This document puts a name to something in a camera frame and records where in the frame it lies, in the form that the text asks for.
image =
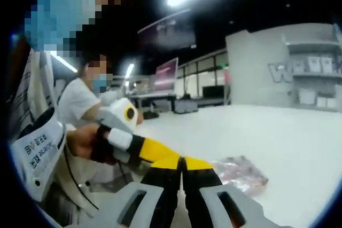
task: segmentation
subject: yellow circle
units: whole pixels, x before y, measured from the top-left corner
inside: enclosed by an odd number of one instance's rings
[[[133,118],[134,118],[134,109],[131,107],[131,106],[128,106],[126,109],[125,109],[125,118],[127,121],[131,121]]]

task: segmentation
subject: dark hair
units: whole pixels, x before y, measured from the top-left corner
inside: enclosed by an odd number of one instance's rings
[[[84,53],[82,55],[81,65],[78,71],[79,77],[82,77],[84,75],[84,68],[86,67],[86,65],[88,65],[88,67],[95,67],[96,65],[98,65],[98,62],[103,60],[104,58],[107,62],[110,62],[109,58],[102,53],[94,53],[89,51]]]

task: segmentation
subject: white shelf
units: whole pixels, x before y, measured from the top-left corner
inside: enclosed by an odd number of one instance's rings
[[[342,79],[342,74],[339,73],[320,73],[320,72],[295,72],[293,77],[322,77],[322,78],[339,78]]]
[[[290,53],[304,52],[340,52],[341,46],[337,41],[299,41],[287,42],[287,48]]]
[[[318,107],[316,105],[309,105],[309,104],[296,104],[295,107],[298,109],[312,109],[314,111],[337,112],[337,109],[335,109],[335,108]]]

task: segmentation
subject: computer screen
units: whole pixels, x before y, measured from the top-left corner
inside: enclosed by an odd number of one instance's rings
[[[174,90],[177,78],[178,58],[160,65],[154,76],[154,90]]]
[[[138,42],[144,53],[196,47],[191,10],[172,14],[139,30]]]

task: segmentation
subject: monitor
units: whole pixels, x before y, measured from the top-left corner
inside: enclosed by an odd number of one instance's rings
[[[172,59],[157,67],[154,76],[154,91],[175,90],[178,58]]]

